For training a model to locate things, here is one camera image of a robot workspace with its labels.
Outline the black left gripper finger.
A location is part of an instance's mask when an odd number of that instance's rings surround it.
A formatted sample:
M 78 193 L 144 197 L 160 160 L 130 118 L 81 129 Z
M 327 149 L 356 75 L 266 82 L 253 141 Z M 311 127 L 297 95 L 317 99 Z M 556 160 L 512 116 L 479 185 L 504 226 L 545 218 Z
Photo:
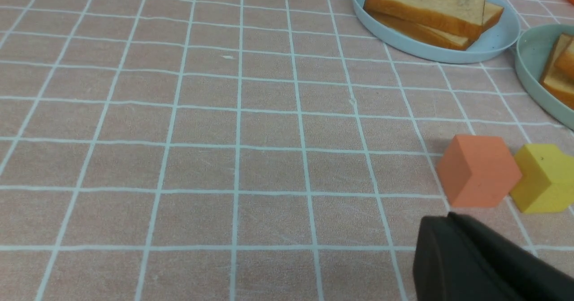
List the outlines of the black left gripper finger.
M 571 301 L 573 278 L 467 214 L 424 216 L 413 261 L 419 301 Z

